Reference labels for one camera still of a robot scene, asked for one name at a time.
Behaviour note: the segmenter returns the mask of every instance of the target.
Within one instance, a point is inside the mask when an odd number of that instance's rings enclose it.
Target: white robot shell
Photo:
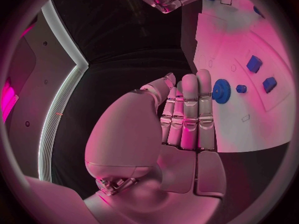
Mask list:
[[[156,165],[162,130],[155,100],[135,90],[116,100],[96,123],[85,149],[85,164],[96,179],[138,178]]]

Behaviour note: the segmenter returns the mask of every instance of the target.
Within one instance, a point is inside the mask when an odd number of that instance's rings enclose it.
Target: robotic hand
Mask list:
[[[209,72],[185,75],[174,85],[175,76],[169,73],[123,95],[95,125],[85,163],[108,196],[149,173],[157,164],[162,144],[193,151],[214,149]],[[165,100],[159,121],[156,111]]]

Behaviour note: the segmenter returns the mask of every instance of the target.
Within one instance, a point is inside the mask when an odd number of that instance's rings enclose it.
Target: blue gear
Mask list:
[[[231,95],[231,88],[227,80],[219,79],[213,88],[214,100],[219,104],[228,102]]]

